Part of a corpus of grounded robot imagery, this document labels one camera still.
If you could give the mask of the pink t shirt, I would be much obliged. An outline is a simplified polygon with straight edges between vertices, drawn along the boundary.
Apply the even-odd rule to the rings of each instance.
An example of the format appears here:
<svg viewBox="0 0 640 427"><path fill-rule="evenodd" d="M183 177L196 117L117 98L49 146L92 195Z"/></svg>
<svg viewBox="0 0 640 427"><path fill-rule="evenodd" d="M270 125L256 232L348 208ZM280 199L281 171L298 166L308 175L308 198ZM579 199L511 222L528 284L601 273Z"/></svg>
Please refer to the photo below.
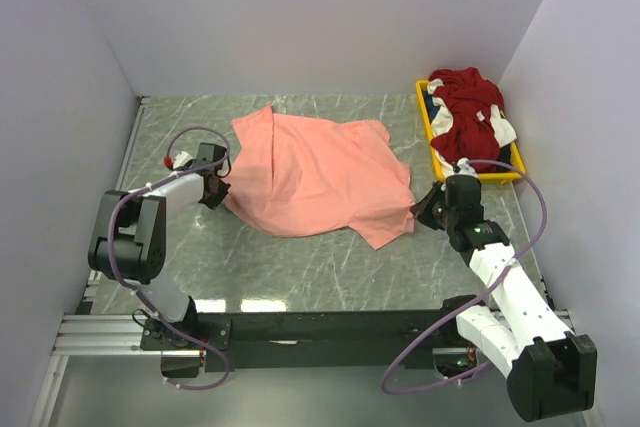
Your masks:
<svg viewBox="0 0 640 427"><path fill-rule="evenodd" d="M224 204L277 237L349 228L378 250L414 229L409 166L378 120L338 123L270 105L232 123L240 151Z"/></svg>

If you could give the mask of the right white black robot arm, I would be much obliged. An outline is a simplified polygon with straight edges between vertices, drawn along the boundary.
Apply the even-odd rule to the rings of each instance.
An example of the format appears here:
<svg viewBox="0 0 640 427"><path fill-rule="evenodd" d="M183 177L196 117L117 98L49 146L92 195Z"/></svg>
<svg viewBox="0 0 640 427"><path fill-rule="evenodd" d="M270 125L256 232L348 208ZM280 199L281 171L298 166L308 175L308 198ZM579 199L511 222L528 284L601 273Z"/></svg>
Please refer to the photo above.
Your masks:
<svg viewBox="0 0 640 427"><path fill-rule="evenodd" d="M484 216L481 182L456 174L436 182L411 212L451 247L485 285L484 293L447 313L449 322L503 374L516 413L526 422L594 405L597 349L577 335L531 282L502 228Z"/></svg>

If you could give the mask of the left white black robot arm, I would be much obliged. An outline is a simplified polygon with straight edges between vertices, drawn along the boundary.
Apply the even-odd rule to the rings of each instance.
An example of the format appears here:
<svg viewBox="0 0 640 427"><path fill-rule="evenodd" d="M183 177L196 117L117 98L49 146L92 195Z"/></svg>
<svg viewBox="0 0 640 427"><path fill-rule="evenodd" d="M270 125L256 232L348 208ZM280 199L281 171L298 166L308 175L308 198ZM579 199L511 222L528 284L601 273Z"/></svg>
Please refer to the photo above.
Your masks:
<svg viewBox="0 0 640 427"><path fill-rule="evenodd" d="M192 157L167 157L170 174L144 187L138 195L109 190L99 204L88 262L92 270L117 281L147 307L145 327L166 335L200 334L195 301L163 272L167 221L180 210L201 204L216 209L230 190L221 170L229 170L228 149L203 142Z"/></svg>

